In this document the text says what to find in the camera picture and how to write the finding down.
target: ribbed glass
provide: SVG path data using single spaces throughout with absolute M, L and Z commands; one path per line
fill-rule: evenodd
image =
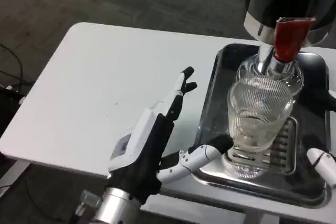
M 265 76 L 235 82 L 228 93 L 229 132 L 235 146 L 248 152 L 267 149 L 293 108 L 286 85 Z

